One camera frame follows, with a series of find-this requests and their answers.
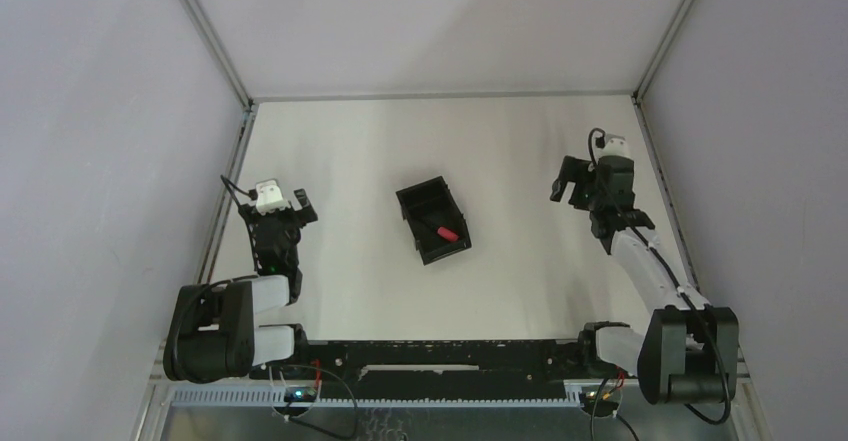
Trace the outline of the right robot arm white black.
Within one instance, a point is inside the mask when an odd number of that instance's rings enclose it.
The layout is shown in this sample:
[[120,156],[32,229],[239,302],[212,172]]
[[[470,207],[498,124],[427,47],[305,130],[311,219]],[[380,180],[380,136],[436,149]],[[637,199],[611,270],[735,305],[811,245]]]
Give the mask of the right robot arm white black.
[[650,312],[643,333],[621,322],[587,325],[578,363],[592,377],[615,366],[651,404],[726,404],[736,394],[739,321],[708,301],[666,260],[650,216],[635,208],[635,163],[621,155],[565,156],[550,198],[589,215],[590,231]]

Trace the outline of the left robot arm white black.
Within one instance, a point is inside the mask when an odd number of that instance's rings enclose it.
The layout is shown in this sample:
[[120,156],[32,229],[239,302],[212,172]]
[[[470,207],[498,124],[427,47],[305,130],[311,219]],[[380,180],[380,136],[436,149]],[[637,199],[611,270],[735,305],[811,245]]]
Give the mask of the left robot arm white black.
[[263,324],[258,316],[290,306],[301,294],[298,245],[317,213],[302,189],[291,202],[271,181],[257,185],[253,204],[238,205],[248,231],[254,274],[181,287],[163,352],[171,381],[208,384],[274,365],[290,378],[311,368],[311,349],[297,324]]

